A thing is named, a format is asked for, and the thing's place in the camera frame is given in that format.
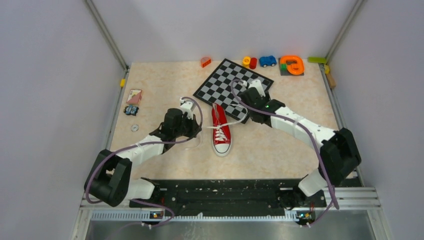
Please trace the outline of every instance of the white shoelace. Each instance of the white shoelace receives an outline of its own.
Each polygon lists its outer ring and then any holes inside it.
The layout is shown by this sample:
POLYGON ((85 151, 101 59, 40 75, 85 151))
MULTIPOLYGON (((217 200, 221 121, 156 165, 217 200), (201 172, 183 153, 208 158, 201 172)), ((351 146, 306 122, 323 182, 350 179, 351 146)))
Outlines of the white shoelace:
MULTIPOLYGON (((229 126, 229 125, 234 125, 234 124, 239 124, 239 123, 243 122, 243 120, 248 115, 247 114, 248 110, 244 106, 239 105, 239 104, 230 104, 230 105, 243 108, 244 110, 246 110, 246 114, 240 120, 237 120, 237 121, 227 122, 227 123, 224 123, 224 124, 218 125, 218 126, 207 126, 206 127, 207 129, 216 129, 217 130, 215 132, 215 138, 214 138, 215 141, 224 141, 224 140, 227 140, 228 139, 227 136, 224 134, 224 131, 221 129, 222 127, 229 126)), ((216 114, 215 116, 217 118, 219 118, 220 115, 218 114, 218 111, 217 111, 217 105, 215 103, 213 103, 212 104, 212 107, 215 110, 215 114, 216 114)))

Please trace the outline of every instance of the orange toy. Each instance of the orange toy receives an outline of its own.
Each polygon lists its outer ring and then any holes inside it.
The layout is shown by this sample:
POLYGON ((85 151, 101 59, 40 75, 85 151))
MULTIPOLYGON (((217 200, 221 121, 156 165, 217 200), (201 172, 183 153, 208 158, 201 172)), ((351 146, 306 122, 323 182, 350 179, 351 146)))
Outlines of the orange toy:
POLYGON ((305 72, 304 61, 298 56, 283 56, 279 60, 279 64, 287 64, 287 71, 293 75, 301 75, 305 72))
POLYGON ((208 56, 202 57, 200 59, 200 66, 202 68, 206 67, 207 65, 209 65, 212 62, 212 59, 208 56))

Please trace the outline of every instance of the yellow clip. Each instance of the yellow clip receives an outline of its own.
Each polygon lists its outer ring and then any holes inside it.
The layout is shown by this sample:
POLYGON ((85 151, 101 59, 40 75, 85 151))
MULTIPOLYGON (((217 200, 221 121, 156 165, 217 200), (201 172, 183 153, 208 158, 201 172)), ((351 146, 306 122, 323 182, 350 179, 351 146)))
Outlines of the yellow clip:
POLYGON ((330 73, 330 67, 328 65, 324 65, 325 74, 330 73))

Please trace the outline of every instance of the green block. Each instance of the green block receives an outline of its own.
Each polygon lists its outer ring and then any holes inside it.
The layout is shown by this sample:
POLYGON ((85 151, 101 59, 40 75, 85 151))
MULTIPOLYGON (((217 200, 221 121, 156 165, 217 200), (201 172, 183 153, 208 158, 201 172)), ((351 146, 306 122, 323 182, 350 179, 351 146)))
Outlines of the green block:
POLYGON ((325 57, 316 57, 316 56, 308 57, 307 61, 310 62, 310 63, 315 63, 315 64, 326 64, 327 63, 327 59, 325 57))

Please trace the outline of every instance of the blue toy car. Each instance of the blue toy car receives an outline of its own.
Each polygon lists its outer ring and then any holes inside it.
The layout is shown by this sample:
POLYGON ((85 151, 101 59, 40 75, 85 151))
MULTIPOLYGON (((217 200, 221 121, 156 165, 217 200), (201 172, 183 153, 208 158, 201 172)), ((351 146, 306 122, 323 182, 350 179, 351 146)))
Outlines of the blue toy car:
POLYGON ((274 67, 277 64, 277 60, 274 56, 263 56, 259 58, 259 64, 263 68, 268 66, 274 67))

